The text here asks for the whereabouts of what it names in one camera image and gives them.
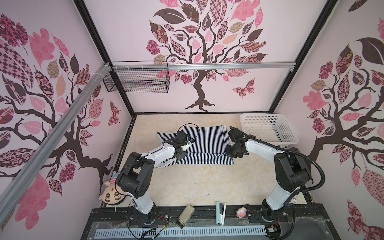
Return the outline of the blue white striped tank top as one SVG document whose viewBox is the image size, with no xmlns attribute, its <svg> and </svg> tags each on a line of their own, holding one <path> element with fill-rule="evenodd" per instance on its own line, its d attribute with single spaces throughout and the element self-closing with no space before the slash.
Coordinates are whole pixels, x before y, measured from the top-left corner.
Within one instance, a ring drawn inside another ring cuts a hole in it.
<svg viewBox="0 0 384 240">
<path fill-rule="evenodd" d="M 184 126 L 182 132 L 191 136 L 195 142 L 187 149 L 181 160 L 167 159 L 160 163 L 161 168 L 172 165 L 233 165 L 233 158 L 225 155 L 226 145 L 230 144 L 227 127 Z"/>
</svg>

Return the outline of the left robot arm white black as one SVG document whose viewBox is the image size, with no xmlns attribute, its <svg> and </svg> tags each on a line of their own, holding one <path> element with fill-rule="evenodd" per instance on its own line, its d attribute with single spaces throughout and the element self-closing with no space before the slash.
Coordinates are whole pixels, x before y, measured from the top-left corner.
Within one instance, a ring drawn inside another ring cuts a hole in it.
<svg viewBox="0 0 384 240">
<path fill-rule="evenodd" d="M 163 167 L 166 160 L 171 163 L 185 157 L 191 145 L 190 141 L 184 145 L 164 143 L 147 153 L 132 152 L 128 156 L 115 184 L 122 194 L 131 198 L 143 223 L 151 224 L 155 220 L 156 205 L 147 193 L 154 168 Z"/>
</svg>

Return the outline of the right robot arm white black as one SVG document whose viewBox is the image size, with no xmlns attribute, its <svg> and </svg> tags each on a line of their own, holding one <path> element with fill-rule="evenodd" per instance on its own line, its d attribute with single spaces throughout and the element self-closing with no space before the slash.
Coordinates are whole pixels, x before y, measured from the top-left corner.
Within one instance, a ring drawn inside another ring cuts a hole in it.
<svg viewBox="0 0 384 240">
<path fill-rule="evenodd" d="M 234 127 L 230 127 L 228 135 L 233 144 L 226 146 L 226 156 L 242 158 L 252 153 L 274 163 L 277 185 L 263 200 L 261 208 L 263 219 L 267 222 L 274 221 L 282 208 L 286 207 L 301 187 L 312 178 L 304 157 L 300 156 L 297 149 L 274 146 L 246 135 Z"/>
</svg>

